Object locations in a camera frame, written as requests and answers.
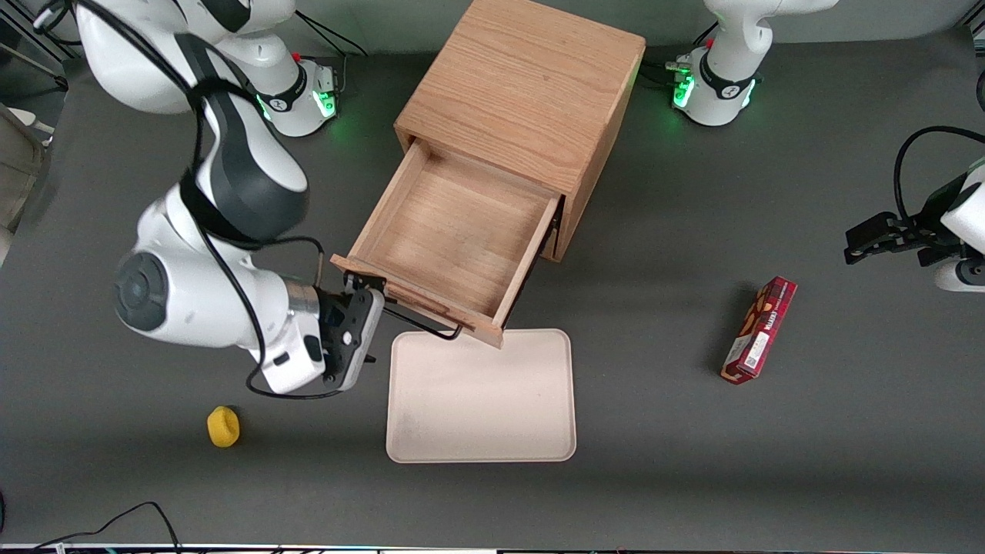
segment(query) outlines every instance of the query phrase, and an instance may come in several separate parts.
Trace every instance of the wooden box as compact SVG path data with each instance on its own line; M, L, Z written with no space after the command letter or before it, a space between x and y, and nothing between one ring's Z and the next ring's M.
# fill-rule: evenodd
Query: wooden box
M395 128L406 156L344 270L494 346L531 264L560 261L623 121L643 38L475 0Z

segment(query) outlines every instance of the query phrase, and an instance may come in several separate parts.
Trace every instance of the yellow object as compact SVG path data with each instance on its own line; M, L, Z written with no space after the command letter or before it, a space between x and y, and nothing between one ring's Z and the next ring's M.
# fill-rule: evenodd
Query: yellow object
M209 439L220 449L231 447L239 439L239 418L227 406L212 410L206 425L209 427Z

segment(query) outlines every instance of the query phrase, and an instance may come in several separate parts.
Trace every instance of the open drawer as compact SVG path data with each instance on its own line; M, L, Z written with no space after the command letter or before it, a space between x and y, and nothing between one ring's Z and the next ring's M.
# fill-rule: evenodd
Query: open drawer
M386 279L386 297L495 347L545 238L559 195L418 139L347 257Z

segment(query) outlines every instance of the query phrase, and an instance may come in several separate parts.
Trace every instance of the gray table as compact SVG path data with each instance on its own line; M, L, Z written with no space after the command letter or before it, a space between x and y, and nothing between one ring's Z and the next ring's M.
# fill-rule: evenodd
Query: gray table
M341 117L287 141L313 188L299 230L330 251L348 251L400 163L391 124L428 62L353 60ZM763 72L721 129L637 88L566 260L538 264L517 305L512 325L571 337L574 458L450 466L384 451L395 320L354 390L301 403L250 395L242 351L117 321L114 266L193 127L76 77L0 270L3 539L156 500L186 542L981 551L985 297L936 290L914 255L841 258L846 229L892 209L910 132L985 127L970 39L779 45ZM950 137L915 148L914 208L979 154ZM307 274L312 260L299 245L261 263ZM801 289L765 371L727 384L716 371L751 291L776 274ZM205 433L219 404L243 420L230 450ZM105 538L165 541L152 515Z

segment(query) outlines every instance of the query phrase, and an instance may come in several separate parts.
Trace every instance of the green led light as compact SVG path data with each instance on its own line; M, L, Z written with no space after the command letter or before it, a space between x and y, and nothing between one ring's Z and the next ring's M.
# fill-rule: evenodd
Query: green led light
M749 91L746 93L746 99L742 101L742 107L749 105L749 100L753 97L753 89L755 88L755 79L749 83Z
M260 100L260 95L257 95L256 96L256 102L258 104L260 104L260 109L263 110L263 117L264 117L264 119L266 119L268 121L271 121L270 113L267 113L267 106L263 105L263 101Z
M690 93L694 90L694 77L688 75L674 91L674 104L677 107L685 107L690 100Z
M335 115L335 95L332 93L319 93L318 91L311 91L311 95L314 97L315 103L318 104L321 114L326 119Z

